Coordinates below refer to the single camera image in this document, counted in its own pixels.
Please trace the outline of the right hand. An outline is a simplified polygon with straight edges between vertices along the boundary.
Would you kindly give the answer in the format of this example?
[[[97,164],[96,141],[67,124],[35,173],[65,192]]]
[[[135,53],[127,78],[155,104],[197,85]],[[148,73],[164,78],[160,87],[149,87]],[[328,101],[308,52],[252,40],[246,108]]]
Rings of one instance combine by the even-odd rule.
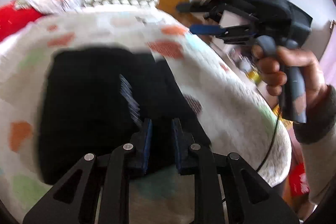
[[[287,82],[288,77],[280,71],[281,65],[301,68],[305,81],[307,110],[317,106],[329,93],[330,88],[325,83],[323,71],[313,52],[278,47],[275,57],[267,57],[260,46],[254,45],[252,54],[257,59],[257,67],[270,95],[279,96],[282,86]]]

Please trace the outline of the right forearm grey sleeve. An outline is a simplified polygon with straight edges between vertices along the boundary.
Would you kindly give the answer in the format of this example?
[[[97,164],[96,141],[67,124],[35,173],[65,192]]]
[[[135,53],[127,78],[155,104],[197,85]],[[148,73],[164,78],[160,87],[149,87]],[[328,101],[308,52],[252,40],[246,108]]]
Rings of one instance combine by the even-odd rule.
[[[326,96],[306,115],[306,123],[294,123],[300,143],[309,199],[318,205],[335,180],[335,88],[327,87]]]

